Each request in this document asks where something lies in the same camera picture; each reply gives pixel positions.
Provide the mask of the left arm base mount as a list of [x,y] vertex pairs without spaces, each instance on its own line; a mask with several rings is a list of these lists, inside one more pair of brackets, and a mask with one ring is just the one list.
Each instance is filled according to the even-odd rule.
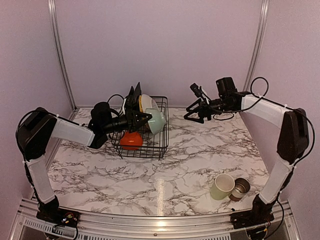
[[54,196],[53,200],[48,203],[43,203],[38,199],[38,212],[36,217],[58,226],[76,228],[80,213],[78,211],[60,208],[59,200]]

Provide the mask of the white square floral plate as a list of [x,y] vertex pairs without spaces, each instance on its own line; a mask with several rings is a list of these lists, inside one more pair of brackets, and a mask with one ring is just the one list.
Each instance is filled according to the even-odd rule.
[[138,82],[134,89],[133,97],[132,97],[132,106],[133,106],[133,109],[135,109],[136,111],[140,111],[139,99],[141,95],[142,95],[141,83]]

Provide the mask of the round brown rim floral plate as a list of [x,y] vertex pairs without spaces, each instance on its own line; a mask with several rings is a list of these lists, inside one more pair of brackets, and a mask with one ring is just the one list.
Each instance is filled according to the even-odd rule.
[[158,107],[156,101],[152,97],[150,97],[149,95],[142,94],[141,100],[142,100],[142,107],[143,107],[144,113],[145,113],[146,109],[159,110],[159,107]]

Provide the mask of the aluminium frame rail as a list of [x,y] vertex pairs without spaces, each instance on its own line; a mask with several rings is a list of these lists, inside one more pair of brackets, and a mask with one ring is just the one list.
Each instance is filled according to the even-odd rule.
[[262,233],[270,240],[300,240],[302,237],[285,201],[273,207],[274,220],[257,226],[235,229],[231,213],[191,216],[134,216],[79,210],[77,229],[55,227],[36,218],[38,204],[22,199],[11,228],[10,240],[248,240]]

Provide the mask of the yellow polka dot plate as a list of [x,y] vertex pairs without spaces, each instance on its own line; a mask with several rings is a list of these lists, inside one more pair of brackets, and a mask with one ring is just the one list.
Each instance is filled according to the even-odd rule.
[[138,105],[139,105],[139,111],[140,111],[141,113],[143,113],[143,112],[144,112],[144,109],[143,109],[143,105],[142,105],[142,95],[140,95],[140,96],[138,97]]

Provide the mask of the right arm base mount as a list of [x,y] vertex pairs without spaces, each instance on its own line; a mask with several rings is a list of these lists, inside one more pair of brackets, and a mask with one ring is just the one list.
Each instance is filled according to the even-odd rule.
[[276,200],[271,203],[264,203],[259,195],[256,195],[252,202],[252,209],[234,212],[230,215],[230,221],[234,229],[252,227],[273,221],[273,206]]

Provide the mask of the brown grey metal-lined cup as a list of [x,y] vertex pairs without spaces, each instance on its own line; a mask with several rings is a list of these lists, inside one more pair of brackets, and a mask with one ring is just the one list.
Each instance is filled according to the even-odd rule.
[[235,185],[230,195],[228,196],[232,201],[240,201],[251,189],[250,183],[244,178],[237,178],[234,181]]

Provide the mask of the light green mug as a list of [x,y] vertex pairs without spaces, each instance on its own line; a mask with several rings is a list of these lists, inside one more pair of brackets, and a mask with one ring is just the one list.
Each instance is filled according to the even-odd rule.
[[210,189],[210,195],[214,200],[220,201],[226,198],[232,192],[234,187],[234,178],[227,173],[221,173],[214,179]]

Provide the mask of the white ceramic bowl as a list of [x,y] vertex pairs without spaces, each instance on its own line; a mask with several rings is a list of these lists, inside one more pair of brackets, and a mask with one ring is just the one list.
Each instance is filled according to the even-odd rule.
[[138,132],[126,131],[119,143],[124,150],[135,151],[143,145],[143,138]]

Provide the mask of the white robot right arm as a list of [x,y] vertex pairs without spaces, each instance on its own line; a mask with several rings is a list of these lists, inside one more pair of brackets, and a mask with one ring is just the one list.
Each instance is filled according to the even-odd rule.
[[306,112],[302,108],[267,100],[248,91],[221,94],[218,99],[209,100],[197,95],[198,99],[186,108],[185,120],[204,123],[218,114],[247,112],[273,124],[279,129],[276,159],[270,176],[255,198],[257,203],[270,205],[291,180],[297,162],[303,159],[309,146],[309,131]]

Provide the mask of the black square floral plate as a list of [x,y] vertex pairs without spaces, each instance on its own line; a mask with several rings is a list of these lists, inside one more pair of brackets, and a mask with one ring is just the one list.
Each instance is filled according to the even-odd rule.
[[129,93],[128,93],[126,98],[129,99],[129,100],[132,100],[134,93],[135,93],[135,88],[133,86],[131,86],[131,88],[129,90]]

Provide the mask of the light green ceramic bowl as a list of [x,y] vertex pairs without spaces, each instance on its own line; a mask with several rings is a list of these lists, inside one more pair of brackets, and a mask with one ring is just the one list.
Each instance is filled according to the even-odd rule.
[[147,114],[151,114],[152,118],[148,120],[148,127],[153,135],[158,134],[166,124],[164,114],[155,108],[147,108]]

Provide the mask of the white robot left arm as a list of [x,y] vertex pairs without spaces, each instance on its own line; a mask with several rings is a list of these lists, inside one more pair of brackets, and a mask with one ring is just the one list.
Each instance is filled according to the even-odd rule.
[[123,115],[110,108],[107,102],[100,102],[90,111],[88,126],[82,126],[61,116],[48,112],[42,107],[30,111],[19,122],[15,136],[25,161],[30,183],[41,204],[47,204],[44,215],[53,223],[63,219],[63,211],[55,204],[45,154],[51,139],[75,142],[91,149],[101,148],[108,140],[108,134],[119,131],[136,132],[152,119],[149,113],[127,109]]

